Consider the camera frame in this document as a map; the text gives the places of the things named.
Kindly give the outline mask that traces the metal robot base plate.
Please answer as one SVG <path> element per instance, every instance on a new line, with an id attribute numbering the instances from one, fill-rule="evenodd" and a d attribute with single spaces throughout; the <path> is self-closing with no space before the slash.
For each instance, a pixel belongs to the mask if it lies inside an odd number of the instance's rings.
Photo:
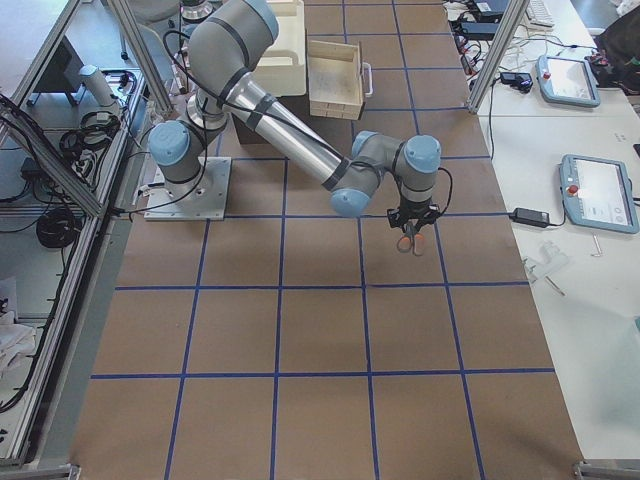
<path id="1" fill-rule="evenodd" d="M 221 221 L 225 217 L 232 159 L 200 157 L 204 173 L 185 184 L 166 182 L 159 167 L 150 190 L 144 218 L 150 221 Z"/>

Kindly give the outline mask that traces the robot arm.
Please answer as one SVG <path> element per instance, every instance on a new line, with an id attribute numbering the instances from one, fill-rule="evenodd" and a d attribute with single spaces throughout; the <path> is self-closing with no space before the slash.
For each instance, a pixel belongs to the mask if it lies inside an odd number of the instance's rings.
<path id="1" fill-rule="evenodd" d="M 195 111 L 155 126 L 148 148 L 167 184 L 199 177 L 199 155 L 233 114 L 250 130 L 315 177 L 331 194 L 341 216 L 358 217 L 369 205 L 385 174 L 399 192 L 389 224 L 420 230 L 443 212 L 432 201 L 441 164 L 441 146 L 428 135 L 401 141 L 362 131 L 345 157 L 291 113 L 254 79 L 253 71 L 279 34 L 276 16 L 264 1 L 228 1 L 200 23 L 188 42 Z"/>

